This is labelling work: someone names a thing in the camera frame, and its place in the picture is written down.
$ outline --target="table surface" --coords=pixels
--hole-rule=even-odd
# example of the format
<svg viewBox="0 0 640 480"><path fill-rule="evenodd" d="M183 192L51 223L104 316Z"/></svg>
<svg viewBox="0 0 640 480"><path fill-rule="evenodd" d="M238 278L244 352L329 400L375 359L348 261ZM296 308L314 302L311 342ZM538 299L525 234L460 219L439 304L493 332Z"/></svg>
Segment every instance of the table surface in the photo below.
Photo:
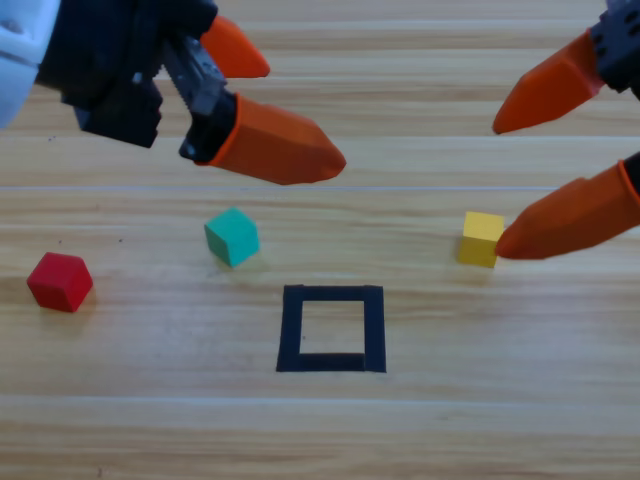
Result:
<svg viewBox="0 0 640 480"><path fill-rule="evenodd" d="M604 2L219 4L272 66L230 88L313 118L348 167L280 188L194 166L164 74L150 150L79 132L36 88L0 136L0 478L637 479L639 232L539 263L455 260L466 211L509 223L640 150L630 93L491 132ZM262 240L233 271L203 231L231 206ZM28 291L48 251L94 277L75 315ZM383 286L387 373L276 372L287 284ZM305 305L302 343L362 351L361 306Z"/></svg>

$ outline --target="wooden block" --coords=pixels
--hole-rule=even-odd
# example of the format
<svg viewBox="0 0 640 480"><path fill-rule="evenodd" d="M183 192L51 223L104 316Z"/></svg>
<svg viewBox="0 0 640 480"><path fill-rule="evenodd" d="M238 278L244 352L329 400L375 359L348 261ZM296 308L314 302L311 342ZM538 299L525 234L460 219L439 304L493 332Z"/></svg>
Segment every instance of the wooden block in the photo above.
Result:
<svg viewBox="0 0 640 480"><path fill-rule="evenodd" d="M235 207L210 220L204 230L209 250L231 268L260 250L258 227Z"/></svg>
<svg viewBox="0 0 640 480"><path fill-rule="evenodd" d="M498 260L495 248L503 232L504 217L467 212L458 261L468 265L494 268Z"/></svg>
<svg viewBox="0 0 640 480"><path fill-rule="evenodd" d="M93 279L82 258L47 253L27 285L42 308L74 313L91 291Z"/></svg>

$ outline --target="green cube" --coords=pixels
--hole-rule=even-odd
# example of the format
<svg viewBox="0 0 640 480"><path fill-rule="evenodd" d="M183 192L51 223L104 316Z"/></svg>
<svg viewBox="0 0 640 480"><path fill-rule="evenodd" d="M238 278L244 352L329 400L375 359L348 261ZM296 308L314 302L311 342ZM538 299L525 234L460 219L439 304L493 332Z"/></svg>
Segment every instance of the green cube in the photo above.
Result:
<svg viewBox="0 0 640 480"><path fill-rule="evenodd" d="M210 220L204 231L209 250L231 268L260 250L258 227L235 207Z"/></svg>

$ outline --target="black tape square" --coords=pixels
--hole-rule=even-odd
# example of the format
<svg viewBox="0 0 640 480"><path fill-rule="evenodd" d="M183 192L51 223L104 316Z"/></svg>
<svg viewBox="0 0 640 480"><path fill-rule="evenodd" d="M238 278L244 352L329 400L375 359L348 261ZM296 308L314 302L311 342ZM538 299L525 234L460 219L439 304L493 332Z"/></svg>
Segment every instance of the black tape square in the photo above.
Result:
<svg viewBox="0 0 640 480"><path fill-rule="evenodd" d="M300 353L305 301L364 302L364 353ZM386 357L382 287L284 287L278 372L386 373Z"/></svg>

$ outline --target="wood grain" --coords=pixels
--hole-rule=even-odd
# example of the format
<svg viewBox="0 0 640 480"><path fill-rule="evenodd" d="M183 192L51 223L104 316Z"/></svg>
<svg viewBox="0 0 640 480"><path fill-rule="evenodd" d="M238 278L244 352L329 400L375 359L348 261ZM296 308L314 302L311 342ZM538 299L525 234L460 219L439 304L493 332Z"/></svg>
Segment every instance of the wood grain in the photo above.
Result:
<svg viewBox="0 0 640 480"><path fill-rule="evenodd" d="M467 210L513 220L640 149L603 92L495 137L528 68L604 2L225 0L272 65L231 88L314 118L348 167L280 188L157 143L78 131L36 88L0 132L0 478L635 480L640 231L552 261L456 263ZM236 270L204 223L238 206L262 251ZM82 256L95 290L40 310L25 279ZM286 284L385 288L386 374L275 372ZM361 311L310 306L305 351L357 350Z"/></svg>

